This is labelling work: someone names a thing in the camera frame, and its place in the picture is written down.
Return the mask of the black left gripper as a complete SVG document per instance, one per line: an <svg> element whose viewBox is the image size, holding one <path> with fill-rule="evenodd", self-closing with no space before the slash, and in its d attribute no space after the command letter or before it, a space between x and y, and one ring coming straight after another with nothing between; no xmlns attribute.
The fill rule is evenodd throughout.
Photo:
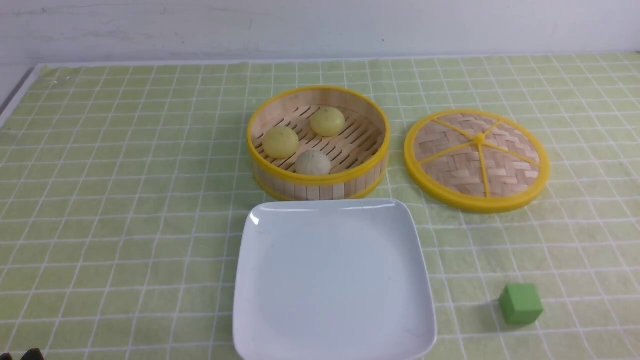
<svg viewBox="0 0 640 360"><path fill-rule="evenodd" d="M13 360L14 356L7 352L0 355L0 360ZM20 360L45 360L45 357L40 350L28 350L20 358Z"/></svg>

